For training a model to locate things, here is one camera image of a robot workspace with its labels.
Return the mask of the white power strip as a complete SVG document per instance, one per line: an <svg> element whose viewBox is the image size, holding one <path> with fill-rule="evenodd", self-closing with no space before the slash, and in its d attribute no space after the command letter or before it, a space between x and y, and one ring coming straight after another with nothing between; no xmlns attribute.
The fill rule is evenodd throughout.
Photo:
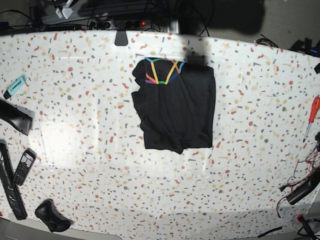
<svg viewBox="0 0 320 240"><path fill-rule="evenodd" d="M152 27L150 20L106 20L92 21L89 30L147 30Z"/></svg>

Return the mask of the black cordless phone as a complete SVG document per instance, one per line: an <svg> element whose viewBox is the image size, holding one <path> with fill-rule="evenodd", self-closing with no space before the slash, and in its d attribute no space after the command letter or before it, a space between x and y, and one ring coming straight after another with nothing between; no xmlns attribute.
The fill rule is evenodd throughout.
<svg viewBox="0 0 320 240"><path fill-rule="evenodd" d="M19 164L14 172L13 181L18 185L22 186L25 182L35 160L37 154L30 148L27 148L19 161Z"/></svg>

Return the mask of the black T-shirt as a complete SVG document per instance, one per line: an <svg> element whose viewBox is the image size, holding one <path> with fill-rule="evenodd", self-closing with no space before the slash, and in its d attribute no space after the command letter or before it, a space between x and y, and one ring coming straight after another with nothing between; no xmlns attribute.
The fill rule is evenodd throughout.
<svg viewBox="0 0 320 240"><path fill-rule="evenodd" d="M132 95L146 149L213 145L216 81L210 66L146 57L132 72L139 90Z"/></svg>

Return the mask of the white terrazzo table cloth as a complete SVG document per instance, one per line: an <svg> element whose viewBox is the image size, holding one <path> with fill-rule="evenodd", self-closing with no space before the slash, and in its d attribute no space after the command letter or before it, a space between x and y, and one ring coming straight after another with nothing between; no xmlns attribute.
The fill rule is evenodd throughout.
<svg viewBox="0 0 320 240"><path fill-rule="evenodd" d="M80 238L226 240L278 226L299 228L315 211L318 189L296 205L279 201L280 186L311 171L320 129L307 140L311 105L320 93L320 60L289 50L213 37L128 31L60 31L2 36L0 90L18 77L9 102L33 114L28 135L5 121L14 168L25 149L36 161L20 188L24 225L52 199ZM211 148L182 154L146 149L132 74L146 57L200 62L213 68L216 108Z"/></svg>

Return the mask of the long black bar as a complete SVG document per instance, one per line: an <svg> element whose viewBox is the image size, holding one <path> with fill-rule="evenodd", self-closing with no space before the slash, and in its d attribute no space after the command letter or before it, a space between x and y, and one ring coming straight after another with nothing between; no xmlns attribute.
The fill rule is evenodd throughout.
<svg viewBox="0 0 320 240"><path fill-rule="evenodd" d="M6 141L0 140L0 180L9 206L17 220L25 220L27 211L23 204L18 185L14 182L13 168Z"/></svg>

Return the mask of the red handled screwdriver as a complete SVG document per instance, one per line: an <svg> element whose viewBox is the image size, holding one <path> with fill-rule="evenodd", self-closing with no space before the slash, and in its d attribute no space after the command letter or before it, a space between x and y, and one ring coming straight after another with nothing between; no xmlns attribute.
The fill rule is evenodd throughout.
<svg viewBox="0 0 320 240"><path fill-rule="evenodd" d="M307 130L305 132L305 135L304 135L303 141L302 141L303 143L306 141L306 138L307 138L308 133L310 131L311 125L314 122L315 117L316 117L319 109L320 109L320 97L316 96L313 100L312 105L311 105L311 111L310 111L310 115L309 115L309 119L308 119L308 126L307 126Z"/></svg>

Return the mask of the turquoise highlighter marker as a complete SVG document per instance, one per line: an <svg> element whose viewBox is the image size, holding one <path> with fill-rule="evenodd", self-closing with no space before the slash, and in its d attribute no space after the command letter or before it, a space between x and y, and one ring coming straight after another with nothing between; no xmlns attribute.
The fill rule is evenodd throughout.
<svg viewBox="0 0 320 240"><path fill-rule="evenodd" d="M3 97L5 100L12 97L24 84L26 83L26 76L21 75L18 77L4 92Z"/></svg>

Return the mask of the grey table clamp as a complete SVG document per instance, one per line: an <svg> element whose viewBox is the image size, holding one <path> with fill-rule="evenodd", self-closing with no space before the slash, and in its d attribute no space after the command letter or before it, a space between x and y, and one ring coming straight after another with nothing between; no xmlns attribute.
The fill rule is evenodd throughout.
<svg viewBox="0 0 320 240"><path fill-rule="evenodd" d="M114 44L117 47L124 47L128 45L127 32L125 30L118 30L116 32Z"/></svg>

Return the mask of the black game controller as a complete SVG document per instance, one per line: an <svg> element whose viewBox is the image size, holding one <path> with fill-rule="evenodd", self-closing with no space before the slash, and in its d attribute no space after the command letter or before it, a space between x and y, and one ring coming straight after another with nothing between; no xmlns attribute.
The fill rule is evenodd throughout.
<svg viewBox="0 0 320 240"><path fill-rule="evenodd" d="M57 210L52 199L44 200L34 213L48 227L51 233L64 232L73 224L72 220L66 218Z"/></svg>

